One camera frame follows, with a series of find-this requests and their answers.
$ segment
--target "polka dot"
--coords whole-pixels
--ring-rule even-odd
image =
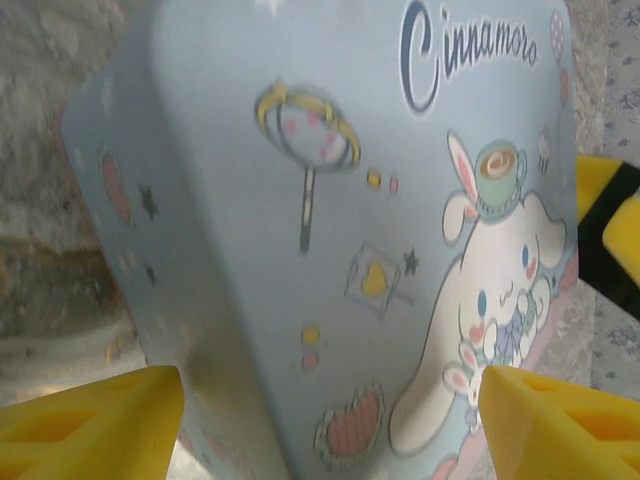
[[[378,190],[380,188],[380,185],[382,185],[382,176],[380,175],[380,172],[374,169],[370,169],[367,172],[367,184],[370,188]]]
[[[302,343],[305,345],[315,345],[320,340],[320,329],[308,327],[302,331]]]
[[[319,363],[320,363],[320,355],[318,354],[318,352],[308,353],[307,355],[302,357],[303,370],[307,370],[307,371],[315,370]]]

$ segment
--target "white bunny figure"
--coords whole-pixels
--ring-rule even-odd
[[[482,374],[484,373],[486,365],[480,366],[473,348],[465,342],[460,343],[459,353],[463,365],[471,370],[471,378],[467,376],[463,366],[457,363],[451,364],[445,369],[443,378],[449,388],[457,394],[466,397],[469,402],[469,409],[467,410],[465,421],[467,425],[469,425],[469,431],[474,435],[482,425],[480,410],[478,410],[478,395],[480,394]]]
[[[559,265],[566,241],[564,223],[549,218],[536,193],[522,198],[524,174],[519,174],[515,187],[512,182],[508,189],[502,188],[498,182],[502,191],[491,190],[486,177],[479,177],[490,171],[482,171],[480,163],[492,158],[487,149],[474,170],[454,133],[449,134],[448,144],[464,191],[452,195],[445,206],[445,241],[458,242],[466,222],[472,222],[472,229],[438,293],[415,376],[391,412],[391,445],[399,455],[418,453],[440,431],[454,398],[443,373],[457,360],[461,341],[483,351],[490,364],[519,366],[527,357],[551,301],[549,282],[539,269]],[[508,142],[494,142],[490,148],[495,151],[496,145],[515,152]],[[517,155],[517,166],[515,154],[506,160],[495,156],[493,172],[517,168],[526,173],[526,166],[520,167],[526,165],[521,163],[526,157]],[[501,204],[491,202],[495,191],[501,194]]]

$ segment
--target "light blue box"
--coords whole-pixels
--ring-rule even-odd
[[[217,478],[466,478],[577,280],[571,62],[560,0],[138,13],[62,137]]]

